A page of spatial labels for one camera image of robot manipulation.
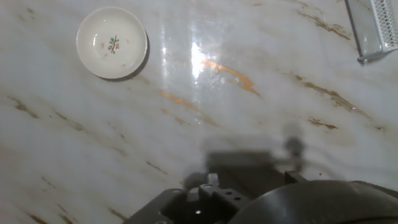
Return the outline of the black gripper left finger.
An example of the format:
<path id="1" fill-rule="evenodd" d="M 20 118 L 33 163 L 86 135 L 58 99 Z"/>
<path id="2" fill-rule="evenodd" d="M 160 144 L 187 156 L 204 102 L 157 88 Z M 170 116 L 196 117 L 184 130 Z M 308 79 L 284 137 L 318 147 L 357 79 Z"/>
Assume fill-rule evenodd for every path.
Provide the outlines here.
<path id="1" fill-rule="evenodd" d="M 152 199 L 123 224 L 228 223 L 250 199 L 234 189 L 222 189 L 216 173 L 193 188 L 168 189 Z"/>

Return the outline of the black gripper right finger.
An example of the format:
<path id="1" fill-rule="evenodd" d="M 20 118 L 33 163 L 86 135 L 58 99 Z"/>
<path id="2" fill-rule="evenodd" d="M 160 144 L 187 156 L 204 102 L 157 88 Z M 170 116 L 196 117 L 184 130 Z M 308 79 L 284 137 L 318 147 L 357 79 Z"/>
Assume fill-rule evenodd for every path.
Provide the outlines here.
<path id="1" fill-rule="evenodd" d="M 288 170 L 284 172 L 284 182 L 285 184 L 296 184 L 301 182 L 306 182 L 307 179 L 301 176 L 298 172 L 293 170 Z"/>

